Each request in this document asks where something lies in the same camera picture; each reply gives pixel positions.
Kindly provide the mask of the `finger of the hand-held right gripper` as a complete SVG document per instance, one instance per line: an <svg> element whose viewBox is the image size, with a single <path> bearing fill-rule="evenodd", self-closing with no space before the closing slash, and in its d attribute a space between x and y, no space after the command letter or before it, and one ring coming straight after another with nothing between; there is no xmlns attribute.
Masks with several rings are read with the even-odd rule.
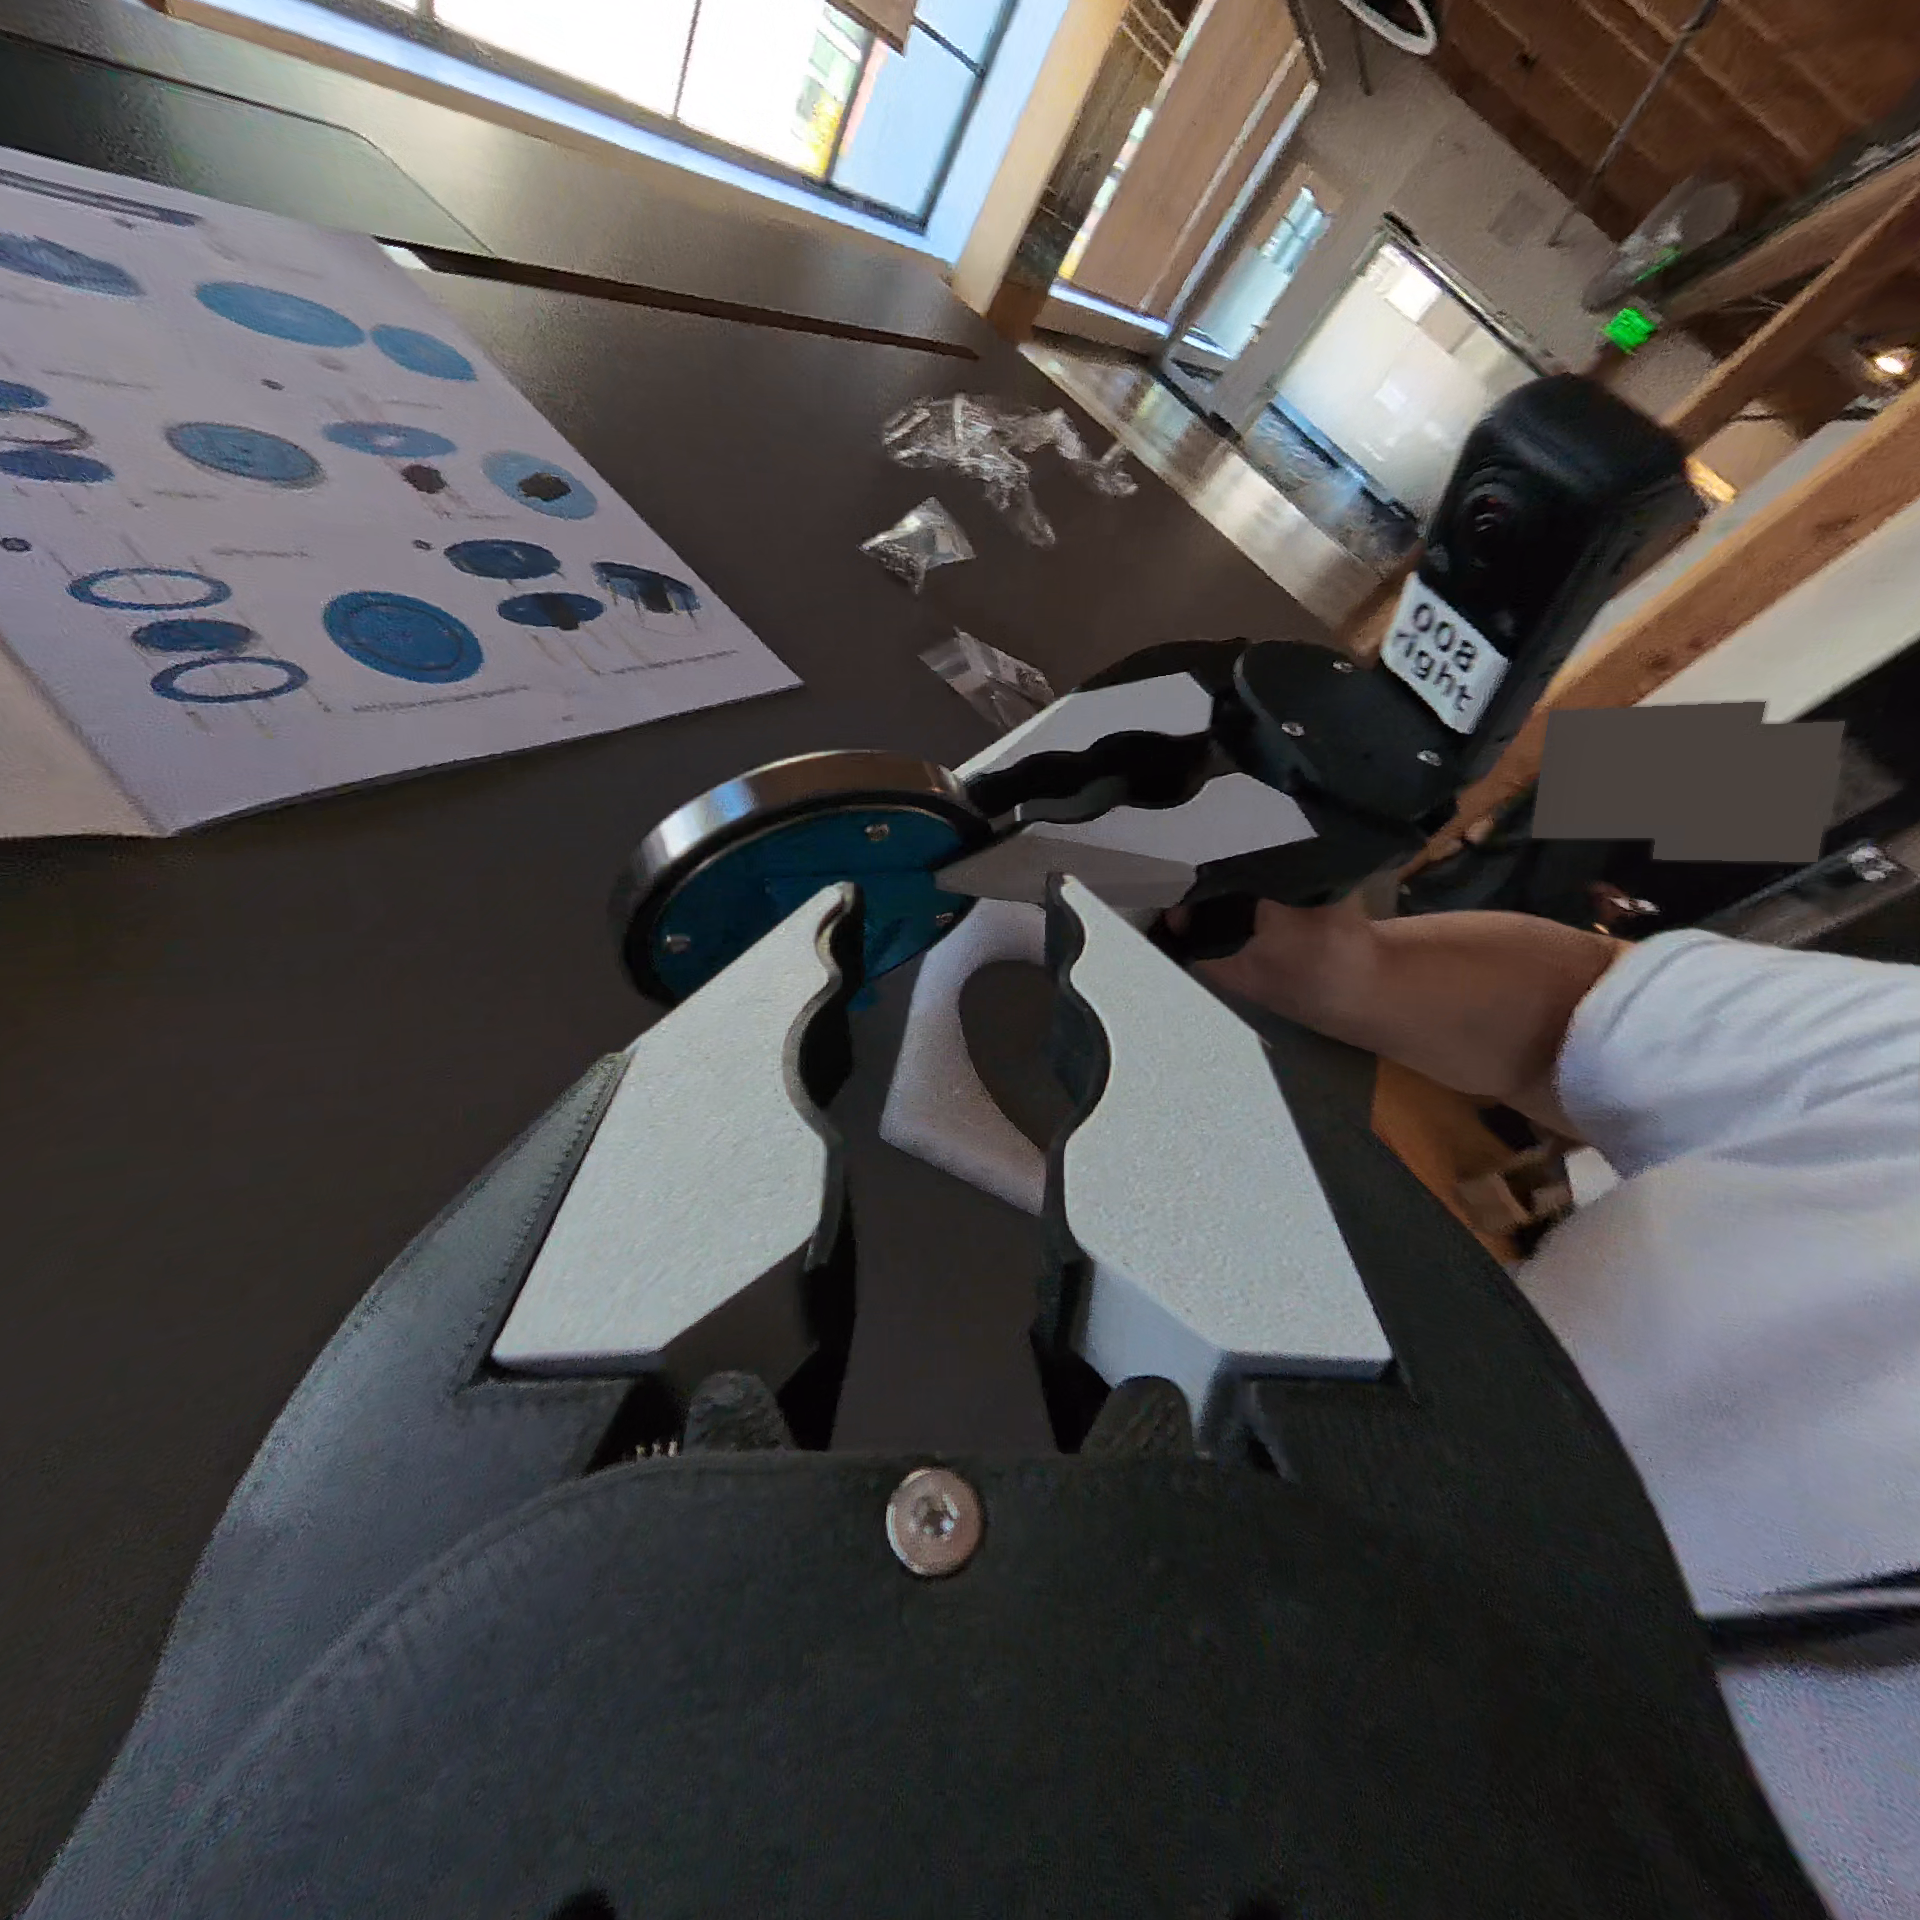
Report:
<svg viewBox="0 0 1920 1920"><path fill-rule="evenodd" d="M1076 691L956 770L988 819L1079 824L1186 800L1215 760L1217 696L1193 675Z"/></svg>
<svg viewBox="0 0 1920 1920"><path fill-rule="evenodd" d="M1207 865L1315 838L1296 798L1244 773L1172 806L1121 804L1084 824L1023 824L932 878L952 897L1042 906L1051 875L1081 881L1130 921L1188 898Z"/></svg>

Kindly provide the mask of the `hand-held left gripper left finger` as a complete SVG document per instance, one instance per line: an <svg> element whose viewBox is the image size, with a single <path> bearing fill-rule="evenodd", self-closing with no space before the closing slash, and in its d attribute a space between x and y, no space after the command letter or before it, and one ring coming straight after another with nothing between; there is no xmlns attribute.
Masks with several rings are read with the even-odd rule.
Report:
<svg viewBox="0 0 1920 1920"><path fill-rule="evenodd" d="M625 1053L496 1332L515 1377L791 1378L838 1340L860 891L811 894Z"/></svg>

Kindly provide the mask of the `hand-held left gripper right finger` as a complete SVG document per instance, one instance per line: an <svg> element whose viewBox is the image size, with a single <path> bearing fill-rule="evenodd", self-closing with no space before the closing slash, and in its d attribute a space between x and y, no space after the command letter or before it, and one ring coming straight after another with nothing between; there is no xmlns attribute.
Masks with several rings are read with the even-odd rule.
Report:
<svg viewBox="0 0 1920 1920"><path fill-rule="evenodd" d="M1138 1378L1211 1449L1251 1384L1377 1386L1394 1356L1270 1044L1130 918L1047 881L1051 1068L1036 1357L1065 1452Z"/></svg>

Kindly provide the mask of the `blue round disc with bearing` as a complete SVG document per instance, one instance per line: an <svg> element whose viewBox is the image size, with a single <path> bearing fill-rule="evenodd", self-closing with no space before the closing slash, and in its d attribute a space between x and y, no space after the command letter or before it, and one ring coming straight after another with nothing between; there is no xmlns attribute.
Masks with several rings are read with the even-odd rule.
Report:
<svg viewBox="0 0 1920 1920"><path fill-rule="evenodd" d="M924 955L968 912L940 875L993 841L960 779L900 752L778 760L670 811L614 897L636 993L678 1006L826 886L860 894L862 979Z"/></svg>

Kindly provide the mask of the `person's right forearm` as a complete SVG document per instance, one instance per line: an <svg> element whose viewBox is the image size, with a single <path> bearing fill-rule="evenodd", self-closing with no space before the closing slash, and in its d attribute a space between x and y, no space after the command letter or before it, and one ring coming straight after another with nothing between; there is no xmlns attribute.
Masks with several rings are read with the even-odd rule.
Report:
<svg viewBox="0 0 1920 1920"><path fill-rule="evenodd" d="M1367 1049L1553 1121L1622 1178L1884 1164L1915 1187L1913 966L1508 915L1387 923L1377 958Z"/></svg>

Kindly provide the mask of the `dark desk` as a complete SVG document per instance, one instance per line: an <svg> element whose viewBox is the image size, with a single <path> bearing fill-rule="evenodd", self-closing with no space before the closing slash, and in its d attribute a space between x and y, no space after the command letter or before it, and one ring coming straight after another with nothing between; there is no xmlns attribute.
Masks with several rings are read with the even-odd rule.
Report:
<svg viewBox="0 0 1920 1920"><path fill-rule="evenodd" d="M880 424L1067 402L924 258L142 5L4 5L23 65L12 146L644 293L428 283L802 688L178 838L4 849L4 1913L312 1361L640 1030L609 891L651 820L793 752L970 756L985 730L922 661L953 628L1063 686L1156 641L1323 641L1377 586L1264 482L1233 526L1198 480L1106 498L1044 465L1055 548L988 514L974 562L905 592L860 553L919 497Z"/></svg>

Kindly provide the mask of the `person's right hand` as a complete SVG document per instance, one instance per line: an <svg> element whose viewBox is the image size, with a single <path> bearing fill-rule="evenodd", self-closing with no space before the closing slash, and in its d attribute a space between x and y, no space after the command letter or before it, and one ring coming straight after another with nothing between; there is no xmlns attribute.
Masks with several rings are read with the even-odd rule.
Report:
<svg viewBox="0 0 1920 1920"><path fill-rule="evenodd" d="M1247 941L1192 970L1207 985L1326 1041L1406 1062L1411 1027L1394 1003L1394 984L1418 932L1418 921L1370 918L1356 904L1259 901Z"/></svg>

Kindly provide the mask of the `small clear parts bag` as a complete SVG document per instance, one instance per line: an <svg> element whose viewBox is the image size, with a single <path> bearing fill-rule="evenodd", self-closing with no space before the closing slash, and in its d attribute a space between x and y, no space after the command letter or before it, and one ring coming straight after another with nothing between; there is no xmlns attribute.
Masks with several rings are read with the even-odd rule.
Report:
<svg viewBox="0 0 1920 1920"><path fill-rule="evenodd" d="M970 632L952 632L919 659L1001 737L1027 725L1059 698L1036 665Z"/></svg>

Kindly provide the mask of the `small bag of screws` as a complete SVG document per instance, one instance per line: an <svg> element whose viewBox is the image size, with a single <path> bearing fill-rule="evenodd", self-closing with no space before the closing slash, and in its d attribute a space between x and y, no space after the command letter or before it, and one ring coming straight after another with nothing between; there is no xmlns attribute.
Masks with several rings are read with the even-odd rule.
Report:
<svg viewBox="0 0 1920 1920"><path fill-rule="evenodd" d="M976 561L972 538L937 497L927 497L857 550L913 595L924 595L935 572Z"/></svg>

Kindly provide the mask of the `white foam pad with hole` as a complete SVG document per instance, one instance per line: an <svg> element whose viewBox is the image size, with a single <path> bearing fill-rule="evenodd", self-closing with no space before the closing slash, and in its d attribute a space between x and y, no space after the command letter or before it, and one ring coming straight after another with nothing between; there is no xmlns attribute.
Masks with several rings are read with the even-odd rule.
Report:
<svg viewBox="0 0 1920 1920"><path fill-rule="evenodd" d="M974 971L1008 958L1047 964L1059 994L1051 1059L1072 1110L1044 1157L985 1090L959 1016ZM1042 904L983 904L922 964L880 1131L1105 1258L1203 1190L1204 1131L1247 1037L1119 907L1047 872Z"/></svg>

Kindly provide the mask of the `crumpled clear plastic bag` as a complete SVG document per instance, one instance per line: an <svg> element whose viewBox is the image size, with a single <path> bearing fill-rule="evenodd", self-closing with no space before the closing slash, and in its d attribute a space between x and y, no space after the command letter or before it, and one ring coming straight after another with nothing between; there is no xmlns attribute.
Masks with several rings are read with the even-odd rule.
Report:
<svg viewBox="0 0 1920 1920"><path fill-rule="evenodd" d="M1042 453L1096 497L1130 498L1138 492L1124 446L1092 453L1065 406L1028 410L974 393L918 398L880 425L880 451L903 468L974 480L998 517L1036 548L1051 548L1059 539L1034 484L1034 461Z"/></svg>

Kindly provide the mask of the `person's white shirt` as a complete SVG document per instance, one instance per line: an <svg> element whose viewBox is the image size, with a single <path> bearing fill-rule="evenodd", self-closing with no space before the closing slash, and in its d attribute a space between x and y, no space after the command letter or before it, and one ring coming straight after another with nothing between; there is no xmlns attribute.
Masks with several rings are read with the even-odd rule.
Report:
<svg viewBox="0 0 1920 1920"><path fill-rule="evenodd" d="M1919 1916L1915 1157L1690 1154L1615 1179L1520 1283L1618 1430L1745 1753L1833 1916Z"/></svg>

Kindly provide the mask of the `large window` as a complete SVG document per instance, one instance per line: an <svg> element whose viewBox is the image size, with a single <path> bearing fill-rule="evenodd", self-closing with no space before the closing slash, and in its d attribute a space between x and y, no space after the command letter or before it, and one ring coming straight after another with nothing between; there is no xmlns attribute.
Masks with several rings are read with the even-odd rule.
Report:
<svg viewBox="0 0 1920 1920"><path fill-rule="evenodd" d="M211 2L163 11L535 132L943 245L1034 77L1034 10L826 2Z"/></svg>

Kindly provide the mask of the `printed instruction manual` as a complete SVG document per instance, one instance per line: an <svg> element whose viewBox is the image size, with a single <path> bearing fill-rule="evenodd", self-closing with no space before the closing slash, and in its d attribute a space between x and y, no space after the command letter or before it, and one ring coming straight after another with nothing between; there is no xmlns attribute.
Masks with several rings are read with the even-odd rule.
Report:
<svg viewBox="0 0 1920 1920"><path fill-rule="evenodd" d="M7 841L801 684L376 241L23 152L3 203Z"/></svg>

